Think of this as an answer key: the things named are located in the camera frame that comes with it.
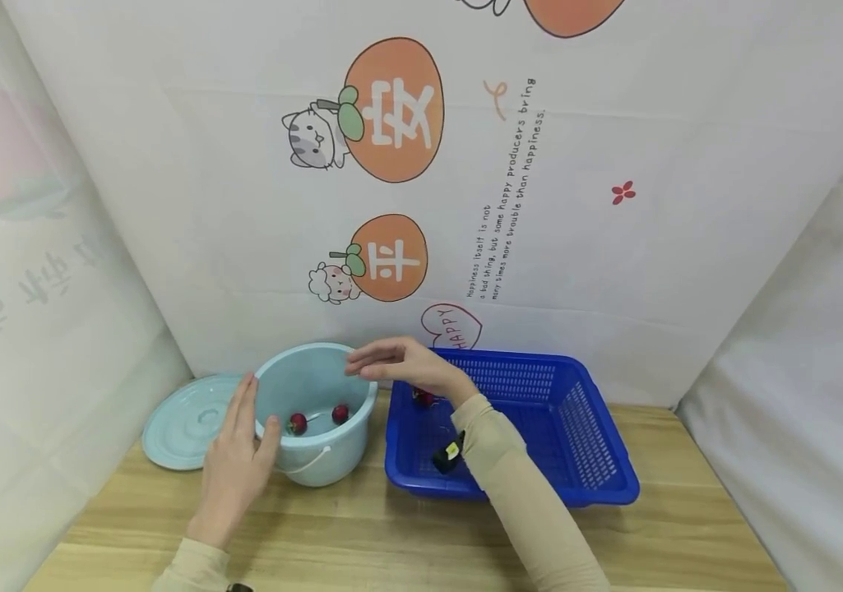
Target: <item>person's left hand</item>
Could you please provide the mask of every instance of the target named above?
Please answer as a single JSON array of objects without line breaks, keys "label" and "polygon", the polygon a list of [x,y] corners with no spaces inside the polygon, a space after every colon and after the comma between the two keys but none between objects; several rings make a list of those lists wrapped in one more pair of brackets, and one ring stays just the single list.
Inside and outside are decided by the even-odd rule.
[{"label": "person's left hand", "polygon": [[257,376],[247,374],[230,399],[220,434],[204,456],[201,505],[186,536],[224,549],[240,521],[270,481],[280,448],[276,416],[266,420],[263,441],[255,436]]}]

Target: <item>wrist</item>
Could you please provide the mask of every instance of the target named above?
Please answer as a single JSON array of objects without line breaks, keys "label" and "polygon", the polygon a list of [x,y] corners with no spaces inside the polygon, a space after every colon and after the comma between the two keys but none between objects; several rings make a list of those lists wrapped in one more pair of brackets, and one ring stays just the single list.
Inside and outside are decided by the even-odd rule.
[{"label": "wrist", "polygon": [[459,409],[466,401],[478,394],[479,389],[470,379],[470,376],[467,376],[464,370],[460,369],[457,369],[457,374],[452,377],[445,388],[445,396],[447,400],[451,401],[454,409]]},{"label": "wrist", "polygon": [[185,536],[198,543],[208,544],[222,551],[227,550],[243,518],[241,511],[219,506],[198,507],[195,516],[188,523]]}]

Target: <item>light blue bucket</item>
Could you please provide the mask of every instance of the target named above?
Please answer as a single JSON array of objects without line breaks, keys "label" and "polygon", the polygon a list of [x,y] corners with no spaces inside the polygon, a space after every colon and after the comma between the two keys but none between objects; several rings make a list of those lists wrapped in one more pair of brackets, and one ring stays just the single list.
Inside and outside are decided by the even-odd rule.
[{"label": "light blue bucket", "polygon": [[[280,419],[276,466],[300,485],[332,485],[352,473],[365,454],[378,383],[345,375],[351,353],[346,345],[311,343],[288,349],[257,370],[257,435],[263,435],[267,417]],[[349,419],[335,425],[332,410],[342,403],[349,406]],[[286,431],[294,413],[309,419],[303,436]]]}]

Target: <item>bucket handle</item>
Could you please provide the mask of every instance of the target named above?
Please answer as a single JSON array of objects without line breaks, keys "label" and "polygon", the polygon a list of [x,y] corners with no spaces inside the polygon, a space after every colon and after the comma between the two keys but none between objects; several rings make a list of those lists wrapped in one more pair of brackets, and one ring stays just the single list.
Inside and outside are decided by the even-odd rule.
[{"label": "bucket handle", "polygon": [[329,450],[332,450],[332,447],[331,447],[331,446],[323,446],[323,447],[322,447],[322,452],[320,452],[319,454],[317,454],[317,455],[316,455],[316,457],[315,457],[315,459],[310,460],[308,463],[305,463],[302,467],[300,467],[300,468],[298,468],[298,469],[292,469],[292,471],[283,471],[282,469],[277,469],[277,471],[279,471],[279,472],[280,472],[280,473],[282,473],[282,474],[297,474],[297,473],[302,473],[302,472],[304,472],[306,469],[308,469],[309,467],[311,467],[311,466],[313,466],[314,464],[316,464],[316,461],[317,461],[317,460],[320,460],[323,456],[325,456],[326,454],[328,454]]}]

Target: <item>light blue lid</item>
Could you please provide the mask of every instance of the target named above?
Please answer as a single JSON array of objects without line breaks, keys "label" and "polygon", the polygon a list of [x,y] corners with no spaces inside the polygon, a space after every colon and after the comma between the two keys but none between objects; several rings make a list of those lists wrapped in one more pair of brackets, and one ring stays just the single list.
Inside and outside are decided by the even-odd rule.
[{"label": "light blue lid", "polygon": [[148,459],[174,471],[201,468],[241,378],[235,374],[208,376],[161,401],[141,435],[141,448]]}]

